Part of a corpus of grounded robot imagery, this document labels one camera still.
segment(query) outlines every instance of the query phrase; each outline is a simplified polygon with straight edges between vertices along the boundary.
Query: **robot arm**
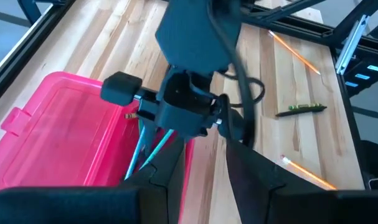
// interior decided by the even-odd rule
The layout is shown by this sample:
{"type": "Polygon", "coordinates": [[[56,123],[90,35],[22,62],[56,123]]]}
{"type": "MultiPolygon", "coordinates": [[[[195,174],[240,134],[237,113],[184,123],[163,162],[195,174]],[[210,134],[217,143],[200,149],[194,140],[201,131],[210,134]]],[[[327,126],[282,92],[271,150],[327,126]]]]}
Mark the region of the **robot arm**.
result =
{"type": "MultiPolygon", "coordinates": [[[[240,25],[238,0],[172,0],[156,33],[171,65],[160,91],[142,88],[139,78],[120,72],[105,80],[102,98],[119,105],[140,100],[138,116],[146,129],[173,129],[179,138],[119,187],[0,191],[0,222],[177,223],[184,141],[206,136],[214,123],[220,123],[227,141],[229,178],[243,223],[378,220],[378,192],[323,191],[252,150],[250,80],[235,53],[240,25]],[[243,118],[230,108],[227,95],[209,92],[214,71],[224,72],[230,63],[239,81],[243,118]]],[[[152,135],[148,132],[146,140],[152,135]]]]}

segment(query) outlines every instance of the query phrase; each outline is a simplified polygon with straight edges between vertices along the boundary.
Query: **pencil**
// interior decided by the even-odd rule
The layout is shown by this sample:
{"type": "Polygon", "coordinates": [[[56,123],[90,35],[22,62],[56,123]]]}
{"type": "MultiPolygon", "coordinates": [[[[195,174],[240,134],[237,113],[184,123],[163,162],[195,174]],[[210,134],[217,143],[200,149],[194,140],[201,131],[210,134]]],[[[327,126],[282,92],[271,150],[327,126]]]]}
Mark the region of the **pencil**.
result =
{"type": "Polygon", "coordinates": [[[289,160],[284,155],[281,155],[281,159],[284,162],[284,164],[289,164],[289,165],[297,168],[298,170],[302,171],[307,176],[312,177],[315,181],[319,182],[320,184],[323,184],[325,187],[327,187],[327,188],[329,188],[331,190],[337,190],[337,188],[334,187],[333,185],[327,183],[326,181],[322,180],[320,177],[318,177],[318,176],[312,174],[311,172],[307,171],[305,168],[301,167],[300,165],[292,162],[291,160],[289,160]]]}
{"type": "Polygon", "coordinates": [[[294,49],[292,49],[284,40],[282,40],[279,36],[277,36],[273,31],[269,30],[269,33],[277,40],[279,43],[281,43],[285,48],[287,48],[292,54],[294,54],[298,59],[300,59],[305,65],[307,65],[310,69],[312,69],[314,72],[316,72],[318,75],[320,75],[319,70],[317,70],[312,64],[309,63],[305,58],[303,58],[298,52],[296,52],[294,49]]]}

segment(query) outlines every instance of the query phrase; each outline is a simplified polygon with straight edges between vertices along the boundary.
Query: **teal wire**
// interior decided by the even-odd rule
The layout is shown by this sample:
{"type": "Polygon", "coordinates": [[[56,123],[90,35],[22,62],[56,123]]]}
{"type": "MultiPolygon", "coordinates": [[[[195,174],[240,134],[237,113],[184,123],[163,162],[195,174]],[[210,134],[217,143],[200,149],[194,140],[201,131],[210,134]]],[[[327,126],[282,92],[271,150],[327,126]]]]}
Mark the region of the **teal wire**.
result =
{"type": "Polygon", "coordinates": [[[156,148],[154,149],[154,151],[150,154],[150,156],[146,159],[146,161],[144,162],[144,164],[140,167],[140,169],[142,169],[145,165],[147,165],[155,156],[156,154],[158,153],[158,151],[161,150],[161,148],[165,145],[165,143],[168,141],[169,137],[171,137],[172,133],[174,132],[174,130],[169,130],[165,135],[164,137],[162,138],[162,140],[158,143],[158,145],[156,146],[156,148]]]}
{"type": "Polygon", "coordinates": [[[133,152],[131,163],[129,164],[128,171],[126,171],[125,180],[128,179],[132,175],[133,170],[135,169],[136,161],[138,160],[139,153],[140,153],[140,150],[141,150],[141,146],[144,143],[144,132],[145,132],[145,130],[146,130],[146,128],[143,128],[141,130],[139,141],[136,145],[135,151],[133,152]]]}

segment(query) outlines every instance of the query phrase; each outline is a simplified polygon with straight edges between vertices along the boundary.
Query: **gray floor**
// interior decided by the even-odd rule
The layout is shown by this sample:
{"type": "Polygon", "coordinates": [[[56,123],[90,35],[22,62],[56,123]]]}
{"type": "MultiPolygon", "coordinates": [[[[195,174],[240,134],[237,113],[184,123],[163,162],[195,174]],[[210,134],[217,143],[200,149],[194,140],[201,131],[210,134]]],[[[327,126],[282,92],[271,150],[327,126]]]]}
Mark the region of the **gray floor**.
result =
{"type": "MultiPolygon", "coordinates": [[[[321,11],[325,24],[336,26],[352,9],[355,8],[359,1],[360,0],[327,0],[319,3],[315,8],[321,11]]],[[[39,5],[42,12],[44,12],[48,6],[48,4],[39,5]]],[[[24,14],[19,8],[16,0],[0,1],[0,11],[24,18],[24,14]]],[[[371,17],[366,32],[369,32],[377,25],[378,11],[371,17]]],[[[0,61],[27,30],[28,28],[26,27],[0,21],[0,61]]],[[[369,89],[362,91],[360,94],[353,96],[351,98],[351,103],[360,108],[378,111],[378,83],[369,89]]],[[[378,119],[360,114],[355,114],[355,117],[361,138],[378,143],[378,119]]]]}
{"type": "MultiPolygon", "coordinates": [[[[38,4],[42,13],[45,12],[49,6],[50,4],[38,4]]],[[[16,0],[0,1],[0,12],[23,19],[26,18],[16,0]]],[[[9,53],[28,29],[28,27],[0,21],[0,61],[9,53]]]]}

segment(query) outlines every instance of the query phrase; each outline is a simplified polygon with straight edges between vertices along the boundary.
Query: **pink plastic container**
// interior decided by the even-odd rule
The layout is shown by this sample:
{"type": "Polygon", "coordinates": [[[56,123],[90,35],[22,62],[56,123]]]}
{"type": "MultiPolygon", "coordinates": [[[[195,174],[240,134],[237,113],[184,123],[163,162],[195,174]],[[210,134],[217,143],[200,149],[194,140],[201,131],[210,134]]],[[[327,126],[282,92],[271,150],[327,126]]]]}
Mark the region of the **pink plastic container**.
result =
{"type": "MultiPolygon", "coordinates": [[[[138,121],[125,119],[138,102],[117,106],[100,98],[102,83],[55,72],[23,109],[13,108],[1,128],[0,190],[15,186],[115,186],[126,174],[138,121]]],[[[182,205],[193,142],[186,145],[182,205]]]]}

